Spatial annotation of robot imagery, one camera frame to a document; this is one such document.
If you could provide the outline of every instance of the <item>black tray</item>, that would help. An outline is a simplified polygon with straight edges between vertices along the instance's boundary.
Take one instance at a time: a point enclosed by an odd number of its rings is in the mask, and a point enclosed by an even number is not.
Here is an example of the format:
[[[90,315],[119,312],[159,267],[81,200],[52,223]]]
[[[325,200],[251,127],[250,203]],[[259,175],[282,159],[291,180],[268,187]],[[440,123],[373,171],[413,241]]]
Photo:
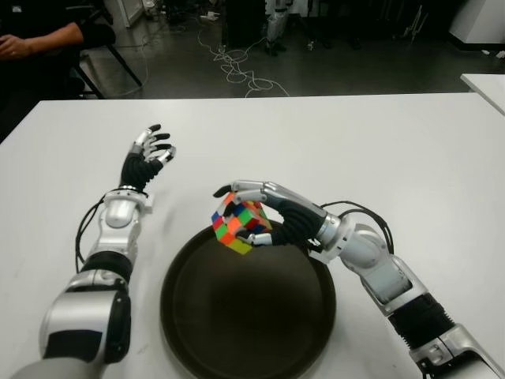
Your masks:
[[[306,249],[242,256],[211,227],[175,257],[161,294],[166,340],[200,379],[298,377],[324,349],[335,309],[331,274]]]

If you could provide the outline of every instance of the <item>black sleeve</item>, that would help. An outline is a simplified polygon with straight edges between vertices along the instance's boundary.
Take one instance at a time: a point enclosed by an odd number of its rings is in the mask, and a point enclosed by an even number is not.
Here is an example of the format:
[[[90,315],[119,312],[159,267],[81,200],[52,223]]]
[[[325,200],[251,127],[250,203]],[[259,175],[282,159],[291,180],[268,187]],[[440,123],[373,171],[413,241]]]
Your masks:
[[[66,10],[65,0],[36,1],[39,13],[36,23],[39,25],[41,35],[46,35],[71,23],[73,20]]]

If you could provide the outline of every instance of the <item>tabletop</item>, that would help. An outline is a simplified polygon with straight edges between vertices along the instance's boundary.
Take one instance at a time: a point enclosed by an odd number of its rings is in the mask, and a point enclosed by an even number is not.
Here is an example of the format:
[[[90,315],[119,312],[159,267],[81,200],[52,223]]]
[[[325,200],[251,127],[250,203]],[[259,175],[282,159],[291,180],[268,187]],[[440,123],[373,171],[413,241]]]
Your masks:
[[[464,73],[462,80],[505,115],[505,75]]]
[[[155,208],[143,220],[130,284],[131,348],[105,378],[189,377],[163,340],[161,284],[178,251],[210,224],[211,194],[238,178],[378,212],[398,256],[505,363],[505,128],[478,94],[89,100],[40,103],[0,145],[0,377],[38,359],[40,322],[73,275],[77,225],[118,184],[133,139],[156,123],[172,133],[178,156],[146,189]],[[83,252],[96,232],[92,223]],[[305,376],[420,377],[359,279],[338,260],[329,269],[335,326]]]

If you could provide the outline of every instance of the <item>wire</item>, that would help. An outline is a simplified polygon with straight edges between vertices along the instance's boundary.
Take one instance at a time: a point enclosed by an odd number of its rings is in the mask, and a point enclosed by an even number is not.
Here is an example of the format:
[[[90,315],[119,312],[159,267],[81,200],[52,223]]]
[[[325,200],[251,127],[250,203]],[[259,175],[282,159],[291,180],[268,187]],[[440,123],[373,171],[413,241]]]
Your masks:
[[[199,25],[204,26],[204,24],[200,23],[198,19],[194,18],[194,20],[196,20]],[[212,47],[201,41],[200,36],[203,30],[204,28],[198,32],[198,43],[202,47],[206,47],[209,50],[209,52],[214,56],[214,62],[224,62],[224,64],[222,64],[220,67],[221,70],[226,74],[226,81],[228,83],[241,84],[247,81],[249,90],[245,94],[246,98],[249,97],[249,95],[253,92],[270,91],[275,86],[279,87],[287,97],[290,97],[288,91],[285,90],[285,88],[278,82],[271,81],[270,79],[264,79],[262,77],[256,77],[256,74],[253,70],[243,71],[240,67],[241,63],[244,63],[249,59],[249,51],[257,44],[262,43],[265,38],[256,41],[246,50],[230,50],[226,52],[224,49],[223,51],[221,51],[221,49],[218,49],[218,52],[216,53],[212,50]],[[236,53],[239,53],[239,55],[236,58],[233,58],[232,54]]]
[[[395,255],[395,244],[393,243],[393,234],[391,233],[391,229],[387,225],[387,222],[385,219],[383,219],[381,216],[379,216],[377,213],[375,213],[373,210],[368,209],[364,207],[363,205],[359,205],[358,203],[354,203],[353,201],[333,201],[331,203],[326,203],[321,205],[321,208],[326,208],[331,205],[339,205],[339,204],[347,204],[347,205],[353,205],[357,208],[349,209],[345,211],[344,213],[341,213],[339,215],[339,219],[341,219],[344,216],[349,215],[350,213],[364,213],[365,215],[371,217],[377,225],[379,225],[380,230],[384,234],[384,238],[386,239],[386,245],[387,249],[389,250],[389,253],[391,255]]]
[[[139,86],[137,86],[136,88],[131,89],[131,90],[127,91],[127,92],[123,92],[123,93],[118,93],[118,94],[113,94],[113,95],[107,95],[108,97],[110,97],[110,98],[124,97],[124,96],[127,96],[127,95],[131,95],[132,93],[138,92],[142,88],[144,88],[144,86],[149,81],[149,64],[148,64],[148,59],[147,59],[147,57],[145,56],[145,53],[144,53],[144,48],[146,46],[152,45],[157,40],[157,38],[162,34],[162,32],[164,31],[164,29],[167,28],[167,27],[169,27],[168,23],[163,23],[163,25],[160,26],[153,33],[149,33],[149,34],[143,36],[142,39],[141,39],[141,44],[138,44],[138,45],[123,45],[123,46],[119,45],[119,46],[116,46],[116,48],[120,48],[120,49],[121,48],[137,48],[137,49],[139,49],[139,52],[142,55],[142,58],[144,60],[145,75],[144,75],[144,80],[142,81],[142,83]],[[186,28],[185,28],[184,25],[179,25],[176,28],[170,28],[169,27],[168,29],[171,32],[174,32],[175,30],[177,30],[176,33],[181,33],[181,32],[183,32],[183,31],[186,30]]]
[[[75,245],[75,264],[76,264],[76,273],[79,272],[79,261],[84,263],[84,258],[82,257],[82,254],[80,253],[80,239],[83,235],[83,233],[86,231],[88,228],[88,225],[90,222],[93,220],[93,217],[95,217],[96,212],[98,211],[99,206],[103,203],[103,199],[105,198],[105,195],[103,195],[100,200],[94,204],[84,215],[82,220],[80,221],[79,228],[77,229],[77,234],[76,234],[76,245]]]

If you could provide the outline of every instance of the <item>white cable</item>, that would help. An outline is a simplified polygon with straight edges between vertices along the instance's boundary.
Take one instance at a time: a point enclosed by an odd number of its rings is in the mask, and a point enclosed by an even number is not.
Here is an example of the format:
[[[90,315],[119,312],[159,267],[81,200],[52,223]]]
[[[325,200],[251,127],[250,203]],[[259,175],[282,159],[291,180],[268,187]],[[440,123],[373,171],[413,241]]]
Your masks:
[[[245,97],[248,97],[252,92],[261,92],[261,91],[270,91],[273,89],[275,86],[279,87],[285,94],[286,96],[290,97],[290,94],[285,90],[285,88],[280,85],[276,81],[271,81],[270,79],[264,79],[262,77],[256,77],[255,73],[253,70],[248,70],[248,71],[242,71],[240,68],[240,64],[247,61],[249,58],[249,50],[251,50],[254,46],[256,46],[258,43],[261,43],[265,40],[265,38],[260,39],[259,41],[253,43],[251,46],[249,46],[245,51],[243,50],[230,50],[227,53],[225,51],[220,51],[218,53],[214,52],[212,50],[212,47],[209,45],[206,45],[202,43],[200,39],[200,35],[202,33],[203,29],[201,29],[198,32],[198,43],[202,47],[206,47],[209,52],[214,56],[214,62],[219,62],[223,61],[225,64],[221,65],[221,70],[226,74],[226,81],[228,83],[232,84],[240,84],[244,83],[249,79],[247,82],[247,86],[249,87],[249,90],[245,94]],[[235,53],[241,53],[236,58],[233,58],[231,55]],[[260,83],[265,83],[267,86],[261,86]]]
[[[130,91],[119,93],[119,94],[115,94],[115,95],[107,95],[107,97],[109,97],[109,98],[118,98],[118,97],[124,97],[124,96],[127,96],[127,95],[131,95],[132,93],[140,91],[148,83],[148,81],[149,81],[149,66],[148,66],[148,59],[147,59],[147,57],[145,56],[145,53],[144,53],[144,48],[146,46],[151,45],[154,42],[156,42],[156,40],[159,38],[160,34],[163,32],[163,29],[166,26],[169,26],[169,25],[168,24],[164,24],[158,30],[156,30],[155,32],[153,32],[151,34],[148,34],[146,36],[143,36],[142,40],[141,40],[142,43],[140,45],[116,46],[116,48],[131,47],[131,48],[139,48],[140,49],[140,54],[142,55],[142,58],[144,59],[145,78],[144,78],[144,81],[141,83],[140,86],[137,86],[136,88],[134,88],[134,89],[132,89]],[[185,26],[181,25],[178,28],[178,30],[174,31],[174,30],[171,29],[170,31],[171,32],[176,32],[178,34],[178,33],[181,33],[181,32],[185,31]]]

